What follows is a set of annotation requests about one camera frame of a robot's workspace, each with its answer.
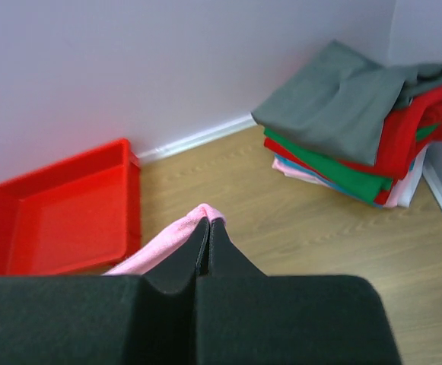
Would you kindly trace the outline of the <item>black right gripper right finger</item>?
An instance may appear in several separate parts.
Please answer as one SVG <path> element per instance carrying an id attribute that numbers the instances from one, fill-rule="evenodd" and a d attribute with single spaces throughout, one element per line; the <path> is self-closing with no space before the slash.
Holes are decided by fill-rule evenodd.
<path id="1" fill-rule="evenodd" d="M 216 218 L 211 222 L 207 250 L 207 275 L 212 277 L 264 277 L 231 241 L 225 222 Z"/>

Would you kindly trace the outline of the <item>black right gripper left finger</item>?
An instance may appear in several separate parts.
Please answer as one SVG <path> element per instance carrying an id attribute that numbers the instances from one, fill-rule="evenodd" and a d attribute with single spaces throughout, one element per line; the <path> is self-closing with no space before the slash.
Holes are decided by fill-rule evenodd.
<path id="1" fill-rule="evenodd" d="M 165 295 L 195 290 L 196 279 L 208 271 L 210 222 L 197 223 L 186 242 L 142 277 Z"/>

